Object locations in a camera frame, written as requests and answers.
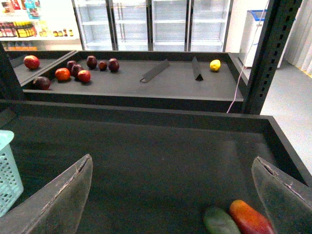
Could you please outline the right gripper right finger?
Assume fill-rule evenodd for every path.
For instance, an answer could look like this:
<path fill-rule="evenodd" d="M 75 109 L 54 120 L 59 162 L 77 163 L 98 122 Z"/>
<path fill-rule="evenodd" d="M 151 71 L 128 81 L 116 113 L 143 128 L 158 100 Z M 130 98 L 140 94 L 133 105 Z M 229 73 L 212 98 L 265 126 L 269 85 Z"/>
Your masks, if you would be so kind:
<path fill-rule="evenodd" d="M 312 232 L 312 189 L 261 157 L 252 163 L 257 194 L 276 234 Z"/>

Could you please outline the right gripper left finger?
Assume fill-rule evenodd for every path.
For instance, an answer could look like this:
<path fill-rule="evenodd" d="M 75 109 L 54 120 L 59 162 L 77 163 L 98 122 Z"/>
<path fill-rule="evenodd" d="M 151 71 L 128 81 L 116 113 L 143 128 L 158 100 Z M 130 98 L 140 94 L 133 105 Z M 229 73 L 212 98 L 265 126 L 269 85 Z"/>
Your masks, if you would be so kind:
<path fill-rule="evenodd" d="M 0 219 L 2 234 L 76 233 L 91 188 L 93 160 L 85 155 Z"/>

